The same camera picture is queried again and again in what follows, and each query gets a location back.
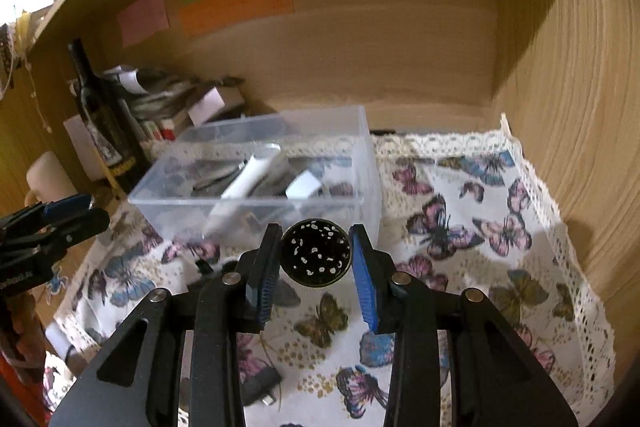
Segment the butterfly print white cloth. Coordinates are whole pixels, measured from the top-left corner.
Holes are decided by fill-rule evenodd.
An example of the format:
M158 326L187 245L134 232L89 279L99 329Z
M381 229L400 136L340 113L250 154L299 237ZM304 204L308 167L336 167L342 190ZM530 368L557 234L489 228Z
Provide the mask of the butterfly print white cloth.
M614 392L613 329L579 269L558 206L508 124L485 133L374 140L382 182L378 246L431 288L484 291L564 395L580 425ZM151 289L183 291L195 251L160 239L123 205L73 277L54 321L92 358ZM362 321L354 281L303 288L283 277L272 319L239 340L240 372L277 369L273 405L251 426L378 426L394 342Z

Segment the black clip mount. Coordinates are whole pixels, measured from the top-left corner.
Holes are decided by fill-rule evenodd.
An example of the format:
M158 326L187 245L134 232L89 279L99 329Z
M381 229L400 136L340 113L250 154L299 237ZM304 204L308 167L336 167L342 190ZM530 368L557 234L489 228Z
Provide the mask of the black clip mount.
M211 280L220 277L222 268L219 263L212 263L207 259L198 258L195 261L195 265L198 268L198 274L202 280Z

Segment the round black compact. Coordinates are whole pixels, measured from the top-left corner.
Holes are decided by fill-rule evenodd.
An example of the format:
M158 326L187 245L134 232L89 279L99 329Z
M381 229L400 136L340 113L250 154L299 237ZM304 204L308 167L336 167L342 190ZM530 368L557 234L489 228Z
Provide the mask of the round black compact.
M336 223L320 218L289 227L279 244L280 267L299 285L320 288L335 284L352 265L347 233Z

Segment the dark wine bottle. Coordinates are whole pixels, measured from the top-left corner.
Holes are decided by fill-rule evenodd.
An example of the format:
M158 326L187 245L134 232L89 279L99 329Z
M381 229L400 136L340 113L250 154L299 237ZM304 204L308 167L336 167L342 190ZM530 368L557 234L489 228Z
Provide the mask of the dark wine bottle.
M78 82L80 113L104 164L122 191L130 193L150 164L131 128L114 83L96 75L79 38L68 45Z

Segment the small black usb adapter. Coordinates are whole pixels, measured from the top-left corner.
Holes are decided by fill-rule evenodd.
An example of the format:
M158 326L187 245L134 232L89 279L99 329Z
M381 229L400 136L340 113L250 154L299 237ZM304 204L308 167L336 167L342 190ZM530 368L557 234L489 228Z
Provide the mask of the small black usb adapter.
M282 381L282 376L272 366L266 366L258 373L245 378L241 385L242 403L244 407L249 407L257 402L271 405L276 398L274 397L274 389L276 389Z

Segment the stack of books and papers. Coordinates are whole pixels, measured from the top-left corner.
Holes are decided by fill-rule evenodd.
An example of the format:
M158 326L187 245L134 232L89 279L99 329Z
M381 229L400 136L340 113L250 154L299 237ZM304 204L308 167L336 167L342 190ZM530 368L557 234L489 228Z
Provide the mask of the stack of books and papers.
M244 83L242 78L234 76L201 78L129 65L107 69L103 78L114 83L122 97L125 113L132 119L134 132L144 141L174 141L184 130L194 127L186 111L186 103L194 94L203 94L213 87L240 90ZM244 105L218 119L238 113Z

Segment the pink white mug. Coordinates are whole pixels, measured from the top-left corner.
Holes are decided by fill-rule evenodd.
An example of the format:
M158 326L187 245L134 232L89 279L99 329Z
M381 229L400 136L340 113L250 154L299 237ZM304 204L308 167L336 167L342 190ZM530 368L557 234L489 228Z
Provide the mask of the pink white mug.
M55 156L47 150L27 170L28 192L25 196L26 207L37 202L56 202L78 193L77 188L66 170Z

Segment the white charger cube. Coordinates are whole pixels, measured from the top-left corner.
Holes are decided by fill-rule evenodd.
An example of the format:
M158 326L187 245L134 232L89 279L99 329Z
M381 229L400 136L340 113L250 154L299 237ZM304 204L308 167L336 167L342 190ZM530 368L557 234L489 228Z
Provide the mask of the white charger cube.
M321 180L309 169L306 169L288 184L284 194L287 199L310 199L318 196L321 191Z

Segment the orange sticky note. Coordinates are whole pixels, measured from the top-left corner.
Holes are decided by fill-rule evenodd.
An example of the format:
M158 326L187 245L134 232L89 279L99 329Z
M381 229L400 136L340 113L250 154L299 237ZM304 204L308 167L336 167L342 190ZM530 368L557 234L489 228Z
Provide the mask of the orange sticky note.
M294 12L293 0L196 0L179 10L179 20L184 35L191 38Z

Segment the clear plastic storage box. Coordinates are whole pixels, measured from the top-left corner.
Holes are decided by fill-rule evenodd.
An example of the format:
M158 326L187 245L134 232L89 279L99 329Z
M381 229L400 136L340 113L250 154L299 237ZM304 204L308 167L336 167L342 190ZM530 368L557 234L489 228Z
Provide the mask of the clear plastic storage box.
M287 110L203 124L160 153L129 194L173 242L256 246L270 223L328 219L378 239L382 190L361 106Z

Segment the small pink white box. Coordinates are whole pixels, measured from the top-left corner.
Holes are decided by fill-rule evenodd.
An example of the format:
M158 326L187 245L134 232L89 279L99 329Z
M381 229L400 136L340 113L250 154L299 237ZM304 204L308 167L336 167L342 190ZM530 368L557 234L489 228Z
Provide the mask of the small pink white box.
M203 94L194 94L186 103L186 111L194 127L201 127L218 119L232 109L242 107L245 101L238 88L213 87Z

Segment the pink sticky note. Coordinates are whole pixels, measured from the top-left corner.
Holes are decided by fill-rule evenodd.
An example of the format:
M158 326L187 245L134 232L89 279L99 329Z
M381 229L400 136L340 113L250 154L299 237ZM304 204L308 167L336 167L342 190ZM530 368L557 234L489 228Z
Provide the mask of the pink sticky note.
M122 46L133 46L170 27L165 0L137 0L117 14Z

